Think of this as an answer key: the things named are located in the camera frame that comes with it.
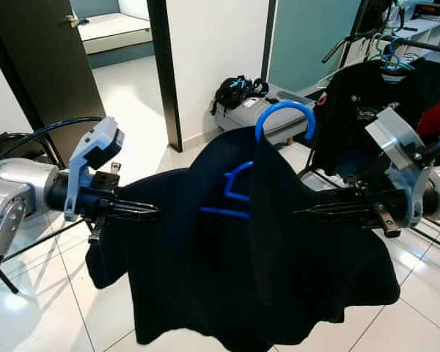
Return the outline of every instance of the white tile floor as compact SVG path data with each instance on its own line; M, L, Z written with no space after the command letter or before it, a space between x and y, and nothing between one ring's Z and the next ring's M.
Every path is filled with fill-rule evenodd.
M201 150L177 154L166 148L161 99L153 92L154 67L148 58L95 71L107 112L128 134L117 156L123 183L188 166ZM297 171L307 152L299 144L281 151ZM27 221L13 251L63 224L56 213ZM440 240L440 230L432 224L424 222L420 228ZM87 235L88 229L79 225L3 264L21 293L14 296L0 282L0 351L225 352L215 339L186 330L137 345L127 277L102 291L92 286L84 263ZM275 351L440 352L440 248L410 230L395 240L379 235L402 285L399 302L348 308L343 324L319 323L301 345L278 345Z

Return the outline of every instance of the dark door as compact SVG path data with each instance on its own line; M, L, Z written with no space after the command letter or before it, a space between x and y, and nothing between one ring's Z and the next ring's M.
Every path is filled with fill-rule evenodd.
M105 116L69 0L0 0L0 65L34 129ZM63 161L88 123L51 134Z

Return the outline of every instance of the black t-shirt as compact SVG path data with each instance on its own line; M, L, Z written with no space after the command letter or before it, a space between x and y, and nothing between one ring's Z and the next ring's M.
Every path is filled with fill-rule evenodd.
M390 83L382 76L382 65L372 61L345 68L318 100L313 169L343 177L364 171L381 153L364 128L387 107L417 128L424 106L423 78L408 70L402 81Z
M224 173L250 160L253 168L240 174L233 191L251 202L223 197ZM163 211L160 221L114 221L87 253L96 287L128 272L139 343L187 328L232 352L266 352L274 344L299 344L318 321L343 322L347 306L399 297L377 235L359 223L293 215L321 196L264 137L256 143L254 128L224 133L189 169L140 180L118 194ZM201 213L202 206L247 211L251 218Z

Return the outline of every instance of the red garment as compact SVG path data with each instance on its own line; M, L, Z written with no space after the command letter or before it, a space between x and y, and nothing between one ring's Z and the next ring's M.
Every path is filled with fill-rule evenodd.
M440 102L422 115L417 128L417 133L421 137L437 132L440 132Z

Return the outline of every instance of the black backpack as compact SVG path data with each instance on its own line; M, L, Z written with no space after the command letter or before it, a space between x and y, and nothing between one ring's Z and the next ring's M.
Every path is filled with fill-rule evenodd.
M269 92L269 85L261 78L250 81L244 76L237 78L227 78L215 93L215 101L213 102L212 115L217 111L217 103L220 103L225 111L227 109L236 109L247 98L262 98Z

